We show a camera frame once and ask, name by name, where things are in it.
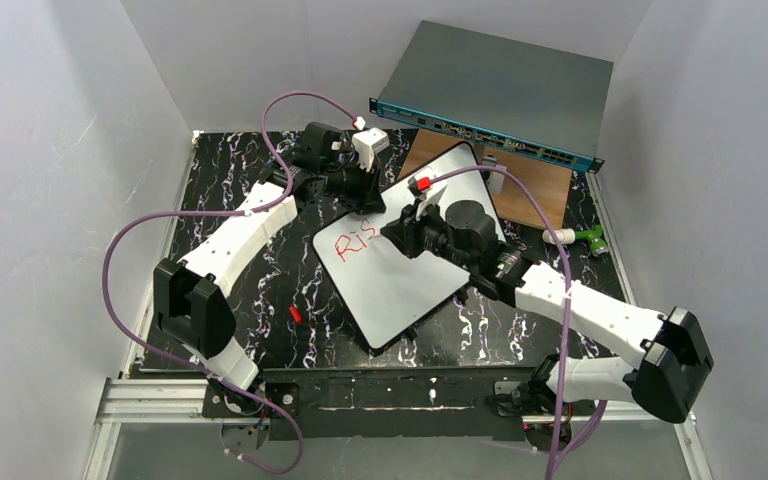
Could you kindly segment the white whiteboard black frame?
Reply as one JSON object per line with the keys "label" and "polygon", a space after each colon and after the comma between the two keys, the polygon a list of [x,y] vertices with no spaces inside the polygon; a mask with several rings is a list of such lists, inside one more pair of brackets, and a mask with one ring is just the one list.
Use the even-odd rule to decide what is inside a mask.
{"label": "white whiteboard black frame", "polygon": [[347,213],[312,237],[325,273],[371,349],[399,337],[468,282],[468,273],[430,253],[408,259],[380,234],[413,195],[403,178],[382,190],[382,214]]}

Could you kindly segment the red marker cap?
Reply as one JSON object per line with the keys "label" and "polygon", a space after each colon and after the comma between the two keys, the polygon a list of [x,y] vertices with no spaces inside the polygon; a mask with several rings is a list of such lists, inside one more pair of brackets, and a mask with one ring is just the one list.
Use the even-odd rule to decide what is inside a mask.
{"label": "red marker cap", "polygon": [[295,306],[291,306],[289,312],[295,325],[301,325],[303,323],[303,317]]}

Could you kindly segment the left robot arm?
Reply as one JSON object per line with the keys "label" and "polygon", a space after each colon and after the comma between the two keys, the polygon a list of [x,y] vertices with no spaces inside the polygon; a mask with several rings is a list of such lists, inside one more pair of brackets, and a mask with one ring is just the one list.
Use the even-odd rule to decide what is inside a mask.
{"label": "left robot arm", "polygon": [[389,145],[381,129],[347,137],[319,122],[308,124],[283,166],[252,187],[233,216],[177,261],[154,271],[153,306],[158,328],[174,338],[214,377],[248,391],[259,369],[235,338],[237,321],[227,297],[254,256],[298,215],[322,198],[356,214],[379,214],[379,153]]}

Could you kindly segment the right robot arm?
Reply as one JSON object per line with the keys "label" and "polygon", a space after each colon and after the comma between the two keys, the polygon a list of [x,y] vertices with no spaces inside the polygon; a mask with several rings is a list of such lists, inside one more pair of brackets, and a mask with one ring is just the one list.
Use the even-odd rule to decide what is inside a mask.
{"label": "right robot arm", "polygon": [[622,401],[665,422],[684,422],[714,366],[697,317],[683,308],[668,314],[640,308],[567,281],[501,240],[495,227],[483,206],[462,200],[445,211],[408,205],[381,232],[404,256],[441,258],[465,270],[485,297],[567,324],[613,355],[550,355],[527,381],[488,402],[508,415],[523,415],[549,412],[556,400]]}

